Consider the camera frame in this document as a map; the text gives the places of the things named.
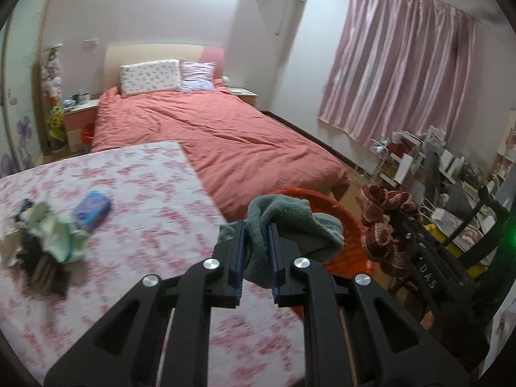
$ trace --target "floral tablecloth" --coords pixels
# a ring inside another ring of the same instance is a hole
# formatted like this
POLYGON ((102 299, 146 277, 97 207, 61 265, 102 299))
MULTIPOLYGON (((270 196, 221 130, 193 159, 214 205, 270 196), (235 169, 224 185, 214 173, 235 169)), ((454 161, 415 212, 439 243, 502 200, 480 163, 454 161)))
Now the floral tablecloth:
MULTIPOLYGON (((0 179, 0 225, 22 199, 71 211, 91 190, 113 210, 87 244, 87 259, 68 265, 68 297, 37 298, 22 272, 0 269, 0 329, 42 382, 46 372, 142 277, 184 273, 210 257, 219 210, 180 146, 158 142, 43 165, 0 179)), ((283 386, 304 374, 303 325, 278 309, 270 291, 244 281, 236 310, 212 312, 209 384, 283 386)))

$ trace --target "metal screw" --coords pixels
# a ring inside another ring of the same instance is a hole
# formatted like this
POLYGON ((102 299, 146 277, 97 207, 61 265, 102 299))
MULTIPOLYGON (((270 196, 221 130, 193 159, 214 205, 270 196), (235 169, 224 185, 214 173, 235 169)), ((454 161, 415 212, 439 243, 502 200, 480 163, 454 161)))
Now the metal screw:
POLYGON ((306 257, 298 257, 297 259, 293 260, 293 265, 296 268, 308 268, 308 266, 310 266, 310 259, 307 259, 306 257))
POLYGON ((141 280, 146 287, 151 287, 156 285, 159 282, 159 278, 156 275, 147 275, 145 278, 141 280))
POLYGON ((206 259, 202 265, 206 269, 212 270, 217 269, 220 266, 220 262, 217 259, 210 257, 209 259, 206 259))
POLYGON ((355 276, 355 282, 362 286, 367 286, 371 283, 371 277, 365 273, 359 273, 355 276))

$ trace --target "beige and pink headboard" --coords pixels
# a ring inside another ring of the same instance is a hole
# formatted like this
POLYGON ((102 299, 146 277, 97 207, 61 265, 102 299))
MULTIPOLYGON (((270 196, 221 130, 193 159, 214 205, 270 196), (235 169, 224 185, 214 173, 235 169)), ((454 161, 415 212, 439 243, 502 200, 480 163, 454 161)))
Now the beige and pink headboard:
POLYGON ((139 62, 159 60, 185 60, 189 62, 215 62, 215 78, 224 69, 224 50, 212 46, 180 44, 138 44, 110 46, 104 60, 104 91, 120 85, 120 67, 139 62))

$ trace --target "green cloth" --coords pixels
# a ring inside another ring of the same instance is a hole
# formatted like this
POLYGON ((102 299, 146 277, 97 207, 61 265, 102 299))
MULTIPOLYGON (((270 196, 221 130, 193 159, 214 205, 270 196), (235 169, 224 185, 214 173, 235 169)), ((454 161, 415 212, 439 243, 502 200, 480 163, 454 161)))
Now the green cloth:
MULTIPOLYGON (((270 288, 272 270, 268 262, 267 225, 274 221, 280 235, 285 232, 297 237, 286 237, 298 243, 304 257, 324 263, 337 256, 344 244, 344 229, 339 219, 324 213, 312 213, 310 203, 285 195, 265 195, 251 201, 246 221, 246 259, 243 277, 255 284, 270 288), (306 237, 308 243, 301 243, 306 237)), ((220 226, 218 242, 232 240, 236 223, 220 226)))
POLYGON ((37 202, 21 213, 29 232, 39 237, 43 251, 51 253, 58 263, 82 260, 89 234, 77 227, 67 214, 56 214, 47 202, 37 202))

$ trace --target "brown knitted fabric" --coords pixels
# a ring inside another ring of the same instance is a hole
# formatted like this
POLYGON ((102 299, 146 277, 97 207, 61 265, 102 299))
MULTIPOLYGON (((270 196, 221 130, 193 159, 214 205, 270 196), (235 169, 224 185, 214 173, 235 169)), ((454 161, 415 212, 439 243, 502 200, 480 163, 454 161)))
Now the brown knitted fabric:
POLYGON ((360 238, 362 248, 381 269, 390 276, 402 277, 408 273, 404 240, 391 235, 383 222, 383 215, 401 210, 411 220, 417 220, 417 206, 407 192, 387 191, 372 184, 364 186, 357 194, 362 207, 362 223, 368 227, 360 238))

